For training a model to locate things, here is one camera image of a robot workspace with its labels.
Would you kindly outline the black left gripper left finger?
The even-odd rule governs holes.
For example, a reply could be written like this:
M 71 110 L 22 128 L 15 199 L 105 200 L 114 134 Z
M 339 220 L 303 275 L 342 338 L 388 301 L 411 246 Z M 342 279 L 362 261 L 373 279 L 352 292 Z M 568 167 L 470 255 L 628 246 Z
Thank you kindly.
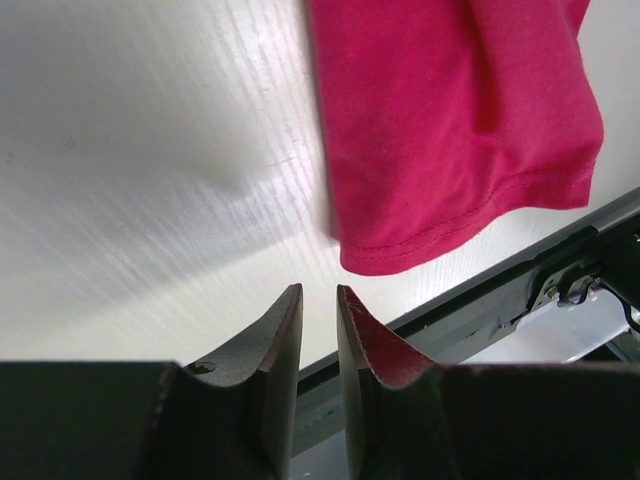
M 302 310 L 301 285 L 288 286 L 249 327 L 173 375 L 145 478 L 287 478 Z

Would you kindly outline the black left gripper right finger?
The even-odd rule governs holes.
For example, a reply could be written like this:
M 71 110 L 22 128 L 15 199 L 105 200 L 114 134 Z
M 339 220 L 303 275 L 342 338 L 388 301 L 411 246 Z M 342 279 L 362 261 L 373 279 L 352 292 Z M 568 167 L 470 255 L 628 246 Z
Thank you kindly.
M 349 476 L 457 479 L 442 370 L 337 288 L 338 355 Z

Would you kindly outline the pink t shirt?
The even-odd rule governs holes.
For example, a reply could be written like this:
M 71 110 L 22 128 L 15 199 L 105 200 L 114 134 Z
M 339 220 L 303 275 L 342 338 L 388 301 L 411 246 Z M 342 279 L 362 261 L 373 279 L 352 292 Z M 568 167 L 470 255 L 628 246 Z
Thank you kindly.
M 587 205 L 585 1 L 311 1 L 340 261 L 397 274 L 501 215 Z

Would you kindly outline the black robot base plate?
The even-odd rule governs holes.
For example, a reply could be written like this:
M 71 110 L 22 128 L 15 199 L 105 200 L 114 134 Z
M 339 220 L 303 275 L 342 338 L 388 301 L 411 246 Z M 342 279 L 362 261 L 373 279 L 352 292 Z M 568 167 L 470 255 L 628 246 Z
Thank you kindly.
M 428 357 L 460 362 L 510 335 L 527 315 L 586 290 L 604 255 L 639 230 L 632 190 L 389 323 Z

